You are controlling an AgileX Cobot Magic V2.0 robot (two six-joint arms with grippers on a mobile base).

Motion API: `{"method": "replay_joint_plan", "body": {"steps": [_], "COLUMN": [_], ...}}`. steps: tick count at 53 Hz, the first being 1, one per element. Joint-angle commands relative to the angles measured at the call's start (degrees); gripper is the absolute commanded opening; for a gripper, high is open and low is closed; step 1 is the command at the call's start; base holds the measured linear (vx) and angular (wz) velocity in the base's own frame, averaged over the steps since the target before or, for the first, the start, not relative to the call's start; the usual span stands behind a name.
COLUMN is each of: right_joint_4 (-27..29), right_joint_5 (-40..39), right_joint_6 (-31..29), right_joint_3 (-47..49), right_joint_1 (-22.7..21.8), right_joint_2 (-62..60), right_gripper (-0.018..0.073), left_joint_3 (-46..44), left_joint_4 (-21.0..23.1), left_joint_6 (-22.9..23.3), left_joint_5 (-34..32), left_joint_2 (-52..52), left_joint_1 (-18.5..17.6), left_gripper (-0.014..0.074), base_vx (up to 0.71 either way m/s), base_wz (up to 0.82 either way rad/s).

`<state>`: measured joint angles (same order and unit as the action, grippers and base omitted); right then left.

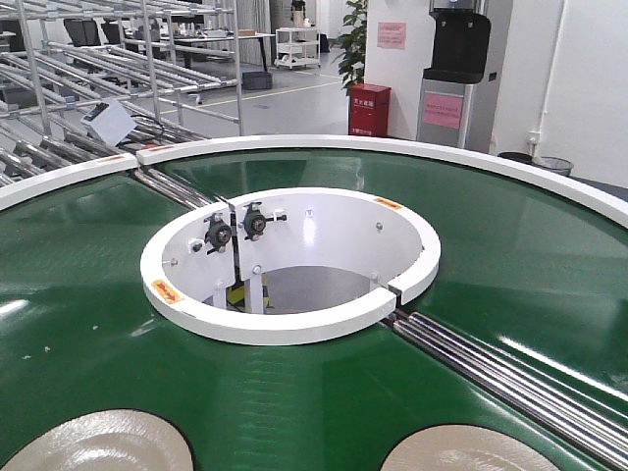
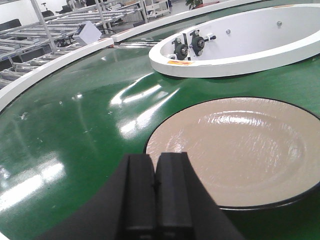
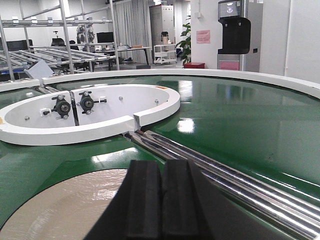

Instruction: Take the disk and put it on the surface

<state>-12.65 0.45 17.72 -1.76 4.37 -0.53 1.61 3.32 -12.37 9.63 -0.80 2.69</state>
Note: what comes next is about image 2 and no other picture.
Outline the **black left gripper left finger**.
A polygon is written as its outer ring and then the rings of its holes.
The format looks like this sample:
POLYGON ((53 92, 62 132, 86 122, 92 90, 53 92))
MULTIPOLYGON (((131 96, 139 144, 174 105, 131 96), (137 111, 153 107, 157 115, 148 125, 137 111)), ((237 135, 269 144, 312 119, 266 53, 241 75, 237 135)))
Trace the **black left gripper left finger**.
POLYGON ((153 240, 155 172, 147 154, 126 154, 98 192, 39 240, 153 240))

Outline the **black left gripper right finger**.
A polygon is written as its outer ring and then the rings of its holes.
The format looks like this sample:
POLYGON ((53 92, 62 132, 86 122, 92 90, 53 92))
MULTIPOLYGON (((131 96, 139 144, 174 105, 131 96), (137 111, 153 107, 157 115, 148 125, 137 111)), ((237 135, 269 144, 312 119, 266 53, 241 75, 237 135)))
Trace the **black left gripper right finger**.
POLYGON ((156 173, 160 240, 242 240, 195 173, 187 153, 162 153, 156 173))

